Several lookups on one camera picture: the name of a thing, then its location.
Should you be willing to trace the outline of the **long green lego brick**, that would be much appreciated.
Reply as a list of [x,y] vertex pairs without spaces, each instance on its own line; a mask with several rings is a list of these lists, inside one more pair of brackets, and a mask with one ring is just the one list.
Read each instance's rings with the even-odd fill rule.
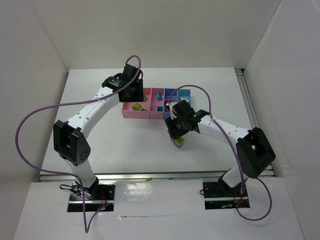
[[140,103],[136,102],[136,103],[132,106],[132,109],[133,109],[134,111],[138,111],[138,110],[140,110],[141,107],[142,107],[142,105],[141,105]]

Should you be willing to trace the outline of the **multicolour lego stack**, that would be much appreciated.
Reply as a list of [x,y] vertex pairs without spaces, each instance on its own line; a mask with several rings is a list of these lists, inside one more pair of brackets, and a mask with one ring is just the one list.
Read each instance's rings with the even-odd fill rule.
[[170,136],[170,140],[177,148],[180,148],[184,145],[185,140],[182,138],[183,132],[181,132],[180,130],[168,130],[167,132]]

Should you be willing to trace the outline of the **small cyan lego brick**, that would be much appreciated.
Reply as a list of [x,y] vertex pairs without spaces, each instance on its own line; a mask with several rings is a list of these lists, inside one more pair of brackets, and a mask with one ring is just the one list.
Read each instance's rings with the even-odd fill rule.
[[160,93],[157,93],[155,96],[158,101],[161,101],[163,99],[163,97]]

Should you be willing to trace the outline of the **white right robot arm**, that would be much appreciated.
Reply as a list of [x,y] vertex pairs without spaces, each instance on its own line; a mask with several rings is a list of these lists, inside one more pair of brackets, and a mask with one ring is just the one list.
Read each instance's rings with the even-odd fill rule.
[[208,111],[195,111],[186,100],[169,101],[166,109],[170,111],[170,117],[165,119],[165,124],[172,140],[196,132],[230,145],[236,165],[219,178],[223,191],[240,187],[244,192],[245,181],[258,178],[276,159],[269,140],[259,127],[246,129],[232,125],[210,116]]

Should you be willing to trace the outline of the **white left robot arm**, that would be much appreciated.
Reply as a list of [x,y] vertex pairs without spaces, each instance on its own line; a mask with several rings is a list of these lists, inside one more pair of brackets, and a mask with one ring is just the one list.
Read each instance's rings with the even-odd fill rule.
[[54,123],[53,148],[82,181],[85,193],[93,198],[98,192],[99,180],[89,163],[91,147],[87,138],[102,117],[117,104],[144,100],[142,70],[126,64],[121,73],[104,80],[92,100],[67,121]]

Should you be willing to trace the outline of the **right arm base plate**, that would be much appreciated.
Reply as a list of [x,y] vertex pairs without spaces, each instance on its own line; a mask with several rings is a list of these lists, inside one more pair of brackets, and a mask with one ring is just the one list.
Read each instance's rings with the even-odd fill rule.
[[241,193],[241,183],[233,188],[228,185],[223,186],[217,181],[207,181],[202,183],[200,195],[204,197],[206,210],[227,210],[239,208],[250,208],[248,192],[245,189]]

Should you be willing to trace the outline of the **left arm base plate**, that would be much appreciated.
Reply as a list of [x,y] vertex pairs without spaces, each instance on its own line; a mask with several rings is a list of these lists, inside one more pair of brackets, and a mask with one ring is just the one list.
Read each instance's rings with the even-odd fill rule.
[[[80,185],[77,182],[73,182],[72,185],[61,184],[59,187],[61,190],[68,190],[70,192],[67,212],[83,212],[83,198]],[[103,183],[99,184],[97,190],[91,194],[85,192],[85,211],[95,212],[98,208],[101,208],[101,212],[113,212],[115,190],[115,183]]]

